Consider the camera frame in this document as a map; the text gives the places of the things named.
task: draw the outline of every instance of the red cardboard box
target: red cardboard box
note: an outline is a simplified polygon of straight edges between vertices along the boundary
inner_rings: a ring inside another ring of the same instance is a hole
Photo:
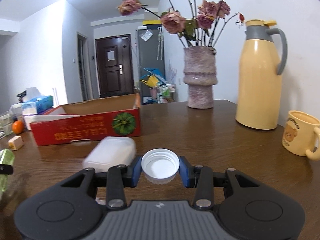
[[[70,143],[106,136],[135,137],[141,134],[139,94],[101,98],[58,106],[46,115],[77,117],[30,124],[38,146]]]

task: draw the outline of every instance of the green plant graphic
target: green plant graphic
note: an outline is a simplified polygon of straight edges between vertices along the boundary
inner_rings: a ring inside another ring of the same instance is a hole
[[[112,128],[117,134],[122,136],[132,134],[136,129],[136,119],[130,113],[120,113],[113,119]]]

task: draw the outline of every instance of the purple ceramic vase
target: purple ceramic vase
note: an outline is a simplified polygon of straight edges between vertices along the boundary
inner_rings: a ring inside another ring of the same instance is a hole
[[[184,62],[183,81],[189,85],[188,106],[212,108],[212,86],[218,83],[215,49],[206,46],[184,48]]]

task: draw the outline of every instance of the green bottle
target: green bottle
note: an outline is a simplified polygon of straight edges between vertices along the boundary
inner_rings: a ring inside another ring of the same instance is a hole
[[[13,165],[14,154],[8,149],[0,151],[0,164]],[[0,195],[7,189],[8,175],[0,175]]]

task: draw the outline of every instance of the bear illustration on mug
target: bear illustration on mug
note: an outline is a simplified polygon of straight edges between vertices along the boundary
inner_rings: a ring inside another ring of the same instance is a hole
[[[288,142],[292,142],[297,135],[297,129],[292,128],[289,124],[287,124],[287,126],[284,128],[283,139]]]

